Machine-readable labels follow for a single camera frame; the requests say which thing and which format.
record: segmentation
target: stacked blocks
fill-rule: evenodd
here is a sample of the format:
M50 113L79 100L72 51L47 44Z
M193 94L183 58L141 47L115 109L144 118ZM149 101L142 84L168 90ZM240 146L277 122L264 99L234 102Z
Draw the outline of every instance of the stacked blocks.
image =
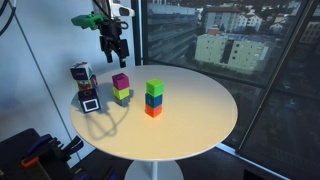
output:
M120 73L112 76L113 95L115 102L120 106L127 106L130 102L129 78L127 75Z
M72 77L78 84L78 100L82 111L88 113L101 108L96 87L96 76L92 73L91 65L87 62L76 63L70 68Z
M159 79L151 79L146 82L146 90L145 112L154 118L162 111L164 83Z

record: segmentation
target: table pedestal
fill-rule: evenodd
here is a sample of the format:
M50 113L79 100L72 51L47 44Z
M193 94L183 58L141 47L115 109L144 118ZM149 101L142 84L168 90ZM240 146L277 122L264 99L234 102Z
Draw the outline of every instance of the table pedestal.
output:
M183 180L182 171L175 161L133 161L125 180Z

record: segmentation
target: pink block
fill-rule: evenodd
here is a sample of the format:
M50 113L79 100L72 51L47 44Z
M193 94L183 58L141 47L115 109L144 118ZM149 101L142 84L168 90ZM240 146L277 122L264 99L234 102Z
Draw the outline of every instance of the pink block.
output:
M127 75L120 73L112 76L112 82L115 88L122 90L129 87L129 78Z

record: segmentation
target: round table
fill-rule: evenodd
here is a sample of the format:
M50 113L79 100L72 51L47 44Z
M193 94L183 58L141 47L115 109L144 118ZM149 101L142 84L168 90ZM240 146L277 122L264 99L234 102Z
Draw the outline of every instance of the round table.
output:
M112 93L111 77L119 73L129 77L131 97L127 107L119 106ZM146 81L153 78L164 82L162 112L155 118L144 111ZM174 160L215 147L237 121L237 105L228 90L195 71L162 65L134 66L102 74L97 80L101 109L83 113L75 95L70 120L92 146L135 160L126 179L183 179Z

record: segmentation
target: orange block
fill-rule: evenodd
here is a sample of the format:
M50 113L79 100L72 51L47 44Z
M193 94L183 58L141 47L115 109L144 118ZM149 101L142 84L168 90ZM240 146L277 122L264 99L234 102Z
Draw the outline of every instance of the orange block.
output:
M151 117L156 117L158 116L162 111L162 105L160 104L159 106L157 106L156 108L152 108L148 105L146 105L146 109L145 109L145 112L151 116Z

